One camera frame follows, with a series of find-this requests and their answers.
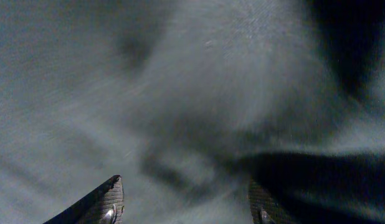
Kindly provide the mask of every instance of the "gray surface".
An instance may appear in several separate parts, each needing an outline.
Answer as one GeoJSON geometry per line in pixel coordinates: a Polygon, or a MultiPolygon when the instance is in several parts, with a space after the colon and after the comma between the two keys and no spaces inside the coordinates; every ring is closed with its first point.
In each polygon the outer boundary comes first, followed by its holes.
{"type": "Polygon", "coordinates": [[[301,1],[131,2],[0,1],[0,223],[42,223],[114,174],[124,223],[251,223],[246,177],[197,152],[244,154],[251,129],[307,153],[385,146],[385,82],[381,113],[342,100],[301,1]],[[140,169],[162,149],[182,192],[140,169]]]}

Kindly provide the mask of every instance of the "gray fabric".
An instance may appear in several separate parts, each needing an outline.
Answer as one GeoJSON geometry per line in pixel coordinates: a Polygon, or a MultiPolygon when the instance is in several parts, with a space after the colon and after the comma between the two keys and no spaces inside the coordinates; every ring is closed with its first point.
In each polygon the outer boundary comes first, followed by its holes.
{"type": "Polygon", "coordinates": [[[323,42],[301,0],[0,0],[0,223],[114,174],[124,223],[252,223],[249,180],[214,157],[385,147],[385,33],[360,103],[323,42]]]}

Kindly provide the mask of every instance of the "wrinkled fabric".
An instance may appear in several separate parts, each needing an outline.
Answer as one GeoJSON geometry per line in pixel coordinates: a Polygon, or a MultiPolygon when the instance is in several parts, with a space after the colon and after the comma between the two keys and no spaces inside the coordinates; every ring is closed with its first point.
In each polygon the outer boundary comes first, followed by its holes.
{"type": "Polygon", "coordinates": [[[120,174],[124,223],[248,224],[248,176],[219,161],[385,153],[385,23],[358,97],[316,16],[303,0],[0,0],[0,223],[42,223],[120,174]]]}

